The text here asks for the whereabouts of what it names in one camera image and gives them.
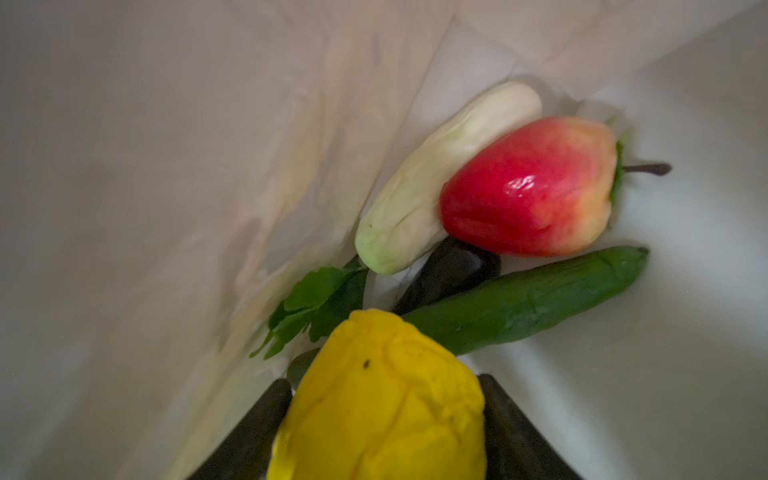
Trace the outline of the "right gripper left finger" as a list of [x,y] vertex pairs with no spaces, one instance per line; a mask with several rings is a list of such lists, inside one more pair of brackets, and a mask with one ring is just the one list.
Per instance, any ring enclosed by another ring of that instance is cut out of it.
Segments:
[[188,479],[262,479],[292,398],[289,381],[275,380]]

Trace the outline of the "red yellow apple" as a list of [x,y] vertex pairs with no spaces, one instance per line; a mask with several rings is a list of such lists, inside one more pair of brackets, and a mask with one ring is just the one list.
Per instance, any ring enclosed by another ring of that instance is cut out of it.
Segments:
[[586,249],[608,226],[626,173],[663,176],[668,163],[626,166],[605,122],[554,116],[482,149],[443,187],[446,232],[497,254],[559,257]]

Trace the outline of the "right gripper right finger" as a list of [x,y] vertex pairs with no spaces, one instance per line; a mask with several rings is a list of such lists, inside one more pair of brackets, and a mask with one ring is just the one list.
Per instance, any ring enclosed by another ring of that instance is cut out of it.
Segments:
[[487,479],[582,480],[516,405],[499,382],[483,373]]

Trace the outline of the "white grocery bag yellow handles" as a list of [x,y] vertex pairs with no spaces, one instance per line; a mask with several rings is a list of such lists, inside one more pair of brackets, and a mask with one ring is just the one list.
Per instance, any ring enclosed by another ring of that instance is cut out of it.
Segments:
[[1,475],[182,479],[306,272],[483,90],[613,119],[621,296],[467,357],[588,479],[767,475],[763,1],[5,1]]

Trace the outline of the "white napa cabbage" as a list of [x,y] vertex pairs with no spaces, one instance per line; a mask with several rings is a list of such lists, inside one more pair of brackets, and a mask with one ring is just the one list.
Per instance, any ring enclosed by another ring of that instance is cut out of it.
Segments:
[[439,215],[441,190],[483,148],[542,117],[539,94],[510,81],[465,105],[395,170],[357,228],[355,248],[377,274],[410,267],[447,233]]

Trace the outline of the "green leafy vegetable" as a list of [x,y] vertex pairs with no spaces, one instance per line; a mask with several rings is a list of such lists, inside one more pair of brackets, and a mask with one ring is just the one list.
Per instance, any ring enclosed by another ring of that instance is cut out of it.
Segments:
[[294,284],[270,315],[264,342],[250,353],[269,359],[296,336],[311,342],[327,337],[349,315],[363,306],[368,268],[355,256],[341,268],[322,267]]

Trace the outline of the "green cucumber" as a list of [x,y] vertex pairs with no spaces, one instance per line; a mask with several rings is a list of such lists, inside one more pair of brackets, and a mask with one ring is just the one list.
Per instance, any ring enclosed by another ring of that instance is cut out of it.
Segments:
[[620,245],[512,272],[403,316],[456,356],[516,342],[621,294],[643,273],[646,247]]

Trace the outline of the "black eggplant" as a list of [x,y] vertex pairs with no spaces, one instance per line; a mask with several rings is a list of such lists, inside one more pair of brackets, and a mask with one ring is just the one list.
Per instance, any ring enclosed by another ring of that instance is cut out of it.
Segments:
[[453,237],[440,242],[392,312],[405,315],[500,275],[501,257]]

